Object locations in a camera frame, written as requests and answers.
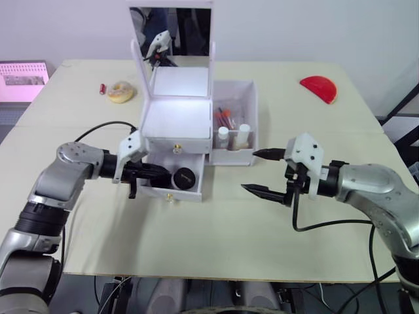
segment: white bottle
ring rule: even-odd
[[[245,149],[249,147],[250,125],[240,124],[237,136],[233,140],[233,150]]]
[[[217,148],[228,148],[228,129],[225,126],[218,129]]]

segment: wooden table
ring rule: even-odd
[[[339,96],[326,105],[298,81],[325,75]],[[417,186],[396,149],[344,71],[328,63],[219,62],[217,79],[253,79],[259,92],[260,147],[284,147],[309,131],[331,159],[391,167],[415,192]],[[100,83],[137,86],[132,61],[66,60],[0,145],[0,238],[14,226],[40,172],[56,148],[108,120],[139,121],[141,95],[119,105],[99,95]],[[124,126],[95,131],[85,143],[116,153]],[[297,233],[291,210],[260,200],[240,184],[285,190],[285,162],[258,160],[253,167],[206,167],[204,201],[177,202],[138,195],[108,179],[88,181],[67,227],[65,272],[268,281],[364,282],[373,279],[367,225],[338,225]],[[301,199],[301,226],[365,218],[334,199]],[[379,273],[393,266],[376,237]]]

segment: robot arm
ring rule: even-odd
[[[286,149],[264,149],[254,155],[287,162],[287,192],[256,184],[244,184],[246,190],[289,207],[295,194],[308,193],[311,198],[335,197],[359,209],[376,227],[397,265],[402,285],[413,302],[418,302],[419,195],[410,191],[395,171],[380,165],[353,166],[335,160],[322,166],[323,149],[307,133],[290,140]]]
[[[16,226],[0,246],[0,313],[48,313],[46,305],[61,272],[51,254],[58,249],[85,180],[105,177],[129,183],[130,198],[135,198],[137,178],[170,176],[163,167],[141,162],[146,150],[136,132],[122,141],[118,156],[78,142],[58,148],[56,159],[37,179]]]

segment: white plastic box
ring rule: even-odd
[[[127,3],[129,7],[185,8],[188,4],[190,8],[211,9],[213,29],[212,1],[128,0]],[[189,190],[155,188],[141,181],[140,192],[168,200],[202,201],[206,161],[209,165],[225,166],[252,163],[252,152],[258,143],[256,87],[253,82],[213,81],[215,44],[212,33],[208,67],[157,67],[150,80],[138,42],[132,41],[144,101],[139,130],[147,143],[147,162],[163,166],[172,174],[180,167],[187,167],[196,176],[196,183]],[[218,125],[213,116],[218,107],[239,112],[238,119],[251,126],[249,148],[231,151],[214,147]],[[236,133],[230,131],[230,138]]]

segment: open drawer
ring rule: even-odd
[[[165,167],[173,174],[182,167],[189,168],[195,174],[195,185],[188,190],[172,188],[155,188],[146,180],[141,180],[139,191],[150,196],[170,200],[202,201],[202,178],[204,176],[205,154],[174,154],[172,152],[147,156],[147,162]]]

